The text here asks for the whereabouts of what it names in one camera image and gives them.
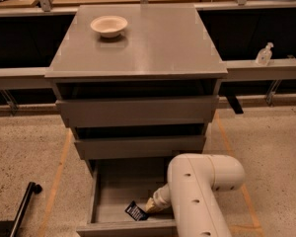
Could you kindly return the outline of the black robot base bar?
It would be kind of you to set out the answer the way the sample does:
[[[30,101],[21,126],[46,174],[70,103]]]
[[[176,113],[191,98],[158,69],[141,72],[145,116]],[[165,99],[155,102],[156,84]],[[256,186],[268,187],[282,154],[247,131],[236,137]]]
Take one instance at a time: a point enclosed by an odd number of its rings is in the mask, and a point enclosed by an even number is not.
[[[33,194],[39,194],[42,191],[40,184],[29,182],[22,198],[16,216],[13,220],[0,221],[0,237],[17,237],[18,231],[26,214],[27,208]]]

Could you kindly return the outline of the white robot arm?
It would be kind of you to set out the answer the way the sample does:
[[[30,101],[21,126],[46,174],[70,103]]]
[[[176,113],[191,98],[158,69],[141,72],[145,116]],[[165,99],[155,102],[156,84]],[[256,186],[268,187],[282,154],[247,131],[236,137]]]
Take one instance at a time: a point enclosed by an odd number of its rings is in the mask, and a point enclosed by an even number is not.
[[[148,199],[145,210],[171,207],[179,237],[232,237],[213,192],[234,191],[244,181],[245,170],[234,157],[181,154],[171,160],[167,184]]]

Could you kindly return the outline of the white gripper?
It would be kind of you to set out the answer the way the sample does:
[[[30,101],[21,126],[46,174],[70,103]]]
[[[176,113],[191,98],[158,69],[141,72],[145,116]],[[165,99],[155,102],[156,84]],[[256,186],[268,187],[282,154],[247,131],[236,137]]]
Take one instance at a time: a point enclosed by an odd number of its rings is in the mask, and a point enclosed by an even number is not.
[[[153,198],[149,197],[146,205],[145,212],[148,214],[158,213],[161,208],[168,208],[171,206],[171,196],[169,186],[165,185],[159,188],[154,194]]]

